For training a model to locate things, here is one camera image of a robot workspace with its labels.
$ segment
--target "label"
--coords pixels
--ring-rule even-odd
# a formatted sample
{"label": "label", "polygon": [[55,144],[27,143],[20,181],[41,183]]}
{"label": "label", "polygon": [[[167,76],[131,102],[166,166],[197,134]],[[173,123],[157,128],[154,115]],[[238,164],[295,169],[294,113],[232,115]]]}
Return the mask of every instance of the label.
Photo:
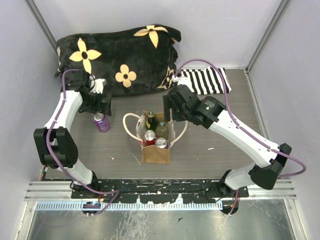
{"label": "label", "polygon": [[206,110],[208,110],[210,112],[210,110],[215,106],[211,101],[209,100],[206,100],[204,103],[203,103],[203,106]]}

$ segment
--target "white wall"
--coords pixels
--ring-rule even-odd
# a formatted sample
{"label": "white wall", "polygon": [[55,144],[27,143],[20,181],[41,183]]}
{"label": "white wall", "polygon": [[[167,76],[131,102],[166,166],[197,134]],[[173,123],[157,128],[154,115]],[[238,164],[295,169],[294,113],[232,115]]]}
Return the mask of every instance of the white wall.
{"label": "white wall", "polygon": [[61,83],[57,56],[22,0],[0,8],[0,235],[14,239],[30,180],[41,164],[33,140],[53,113]]}
{"label": "white wall", "polygon": [[[251,71],[273,140],[287,142],[307,171],[292,178],[312,239],[318,240],[320,2],[291,1]],[[299,166],[291,161],[286,172]]]}
{"label": "white wall", "polygon": [[159,23],[181,31],[178,65],[246,67],[281,0],[35,0],[56,40]]}

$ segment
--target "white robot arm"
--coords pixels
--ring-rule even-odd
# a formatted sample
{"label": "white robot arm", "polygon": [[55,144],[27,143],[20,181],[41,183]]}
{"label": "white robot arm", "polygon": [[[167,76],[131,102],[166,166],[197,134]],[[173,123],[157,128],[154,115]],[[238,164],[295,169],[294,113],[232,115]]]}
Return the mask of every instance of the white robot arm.
{"label": "white robot arm", "polygon": [[[50,120],[44,128],[36,129],[33,134],[41,163],[61,171],[46,146],[48,129],[55,121],[50,133],[52,150],[70,176],[97,191],[99,190],[97,177],[79,160],[78,148],[70,135],[70,129],[78,110],[91,113],[100,111],[111,115],[111,95],[108,95],[107,103],[102,103],[105,85],[105,79],[90,80],[88,73],[78,71],[73,81],[65,83],[66,91],[61,92],[59,103]],[[79,182],[75,181],[72,184],[74,188],[81,187]]]}
{"label": "white robot arm", "polygon": [[241,187],[253,184],[268,190],[274,187],[287,159],[261,146],[241,128],[246,129],[249,134],[271,149],[278,149],[287,155],[292,150],[289,145],[284,143],[279,146],[269,141],[233,115],[239,125],[235,124],[223,103],[212,96],[199,100],[186,85],[178,85],[163,96],[163,106],[166,121],[187,120],[195,125],[202,125],[234,143],[254,161],[253,164],[243,168],[226,171],[220,180],[220,190],[224,194],[228,195]]}

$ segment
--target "black pillow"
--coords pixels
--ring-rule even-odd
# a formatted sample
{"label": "black pillow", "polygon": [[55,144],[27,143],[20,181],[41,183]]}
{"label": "black pillow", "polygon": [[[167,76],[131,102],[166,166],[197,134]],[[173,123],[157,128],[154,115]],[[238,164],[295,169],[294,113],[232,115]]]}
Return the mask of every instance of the black pillow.
{"label": "black pillow", "polygon": [[[113,96],[159,92],[172,86],[178,58],[173,44],[180,41],[180,31],[160,24],[66,36],[56,43],[55,76],[68,69],[85,70],[96,79],[106,79]],[[73,76],[67,74],[66,80]]]}

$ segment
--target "can lid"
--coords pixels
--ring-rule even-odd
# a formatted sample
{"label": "can lid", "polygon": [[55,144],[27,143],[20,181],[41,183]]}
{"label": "can lid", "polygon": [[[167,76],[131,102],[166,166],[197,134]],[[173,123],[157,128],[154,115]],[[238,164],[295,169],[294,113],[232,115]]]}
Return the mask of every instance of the can lid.
{"label": "can lid", "polygon": [[98,112],[98,113],[96,113],[96,114],[93,116],[93,119],[94,119],[95,121],[101,121],[102,119],[104,119],[104,116],[105,116],[104,114]]}
{"label": "can lid", "polygon": [[148,112],[148,117],[153,118],[155,116],[155,113],[153,111]]}
{"label": "can lid", "polygon": [[147,141],[152,141],[156,138],[156,133],[152,130],[148,130],[145,132],[144,137]]}
{"label": "can lid", "polygon": [[168,141],[163,138],[163,137],[159,137],[156,141],[155,141],[155,145],[159,148],[164,149],[167,145],[168,145]]}

